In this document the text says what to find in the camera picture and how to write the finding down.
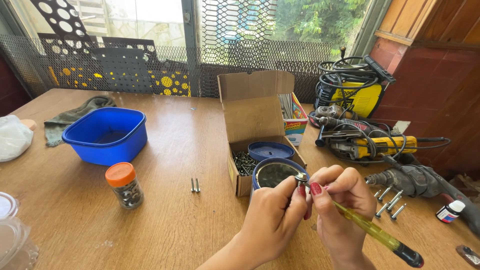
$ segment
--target stone wall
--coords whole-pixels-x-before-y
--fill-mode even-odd
[[[185,47],[183,23],[152,23],[109,19],[108,35],[110,37],[152,39],[156,46]]]

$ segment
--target orange lid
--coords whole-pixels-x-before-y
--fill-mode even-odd
[[[110,186],[119,187],[129,184],[135,179],[136,173],[128,162],[120,162],[111,166],[105,173],[105,179]]]

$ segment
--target welding machine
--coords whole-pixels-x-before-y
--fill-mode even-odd
[[[370,55],[350,56],[318,65],[323,72],[315,87],[314,108],[337,104],[369,118],[380,104],[386,88],[395,78]],[[362,59],[364,63],[348,64],[348,60]]]

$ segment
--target yellow screwdriver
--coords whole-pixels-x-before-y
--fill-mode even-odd
[[[295,180],[297,180],[299,184],[304,184],[310,188],[306,174],[299,172],[299,174],[295,176]],[[393,251],[395,255],[399,256],[408,265],[415,268],[421,268],[423,266],[423,258],[417,251],[396,240],[393,236],[383,231],[382,228],[378,227],[363,216],[357,214],[353,209],[343,207],[335,201],[333,201],[333,204],[335,204],[335,206],[343,213],[345,218],[353,221],[371,237],[377,239],[384,246],[388,247],[388,249]]]

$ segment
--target green cloth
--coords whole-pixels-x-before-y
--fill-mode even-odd
[[[116,106],[117,105],[110,97],[95,96],[89,98],[80,107],[64,111],[54,118],[43,122],[45,125],[45,137],[47,138],[47,143],[45,145],[48,147],[55,147],[63,143],[64,141],[61,138],[63,131],[87,113],[103,107]]]

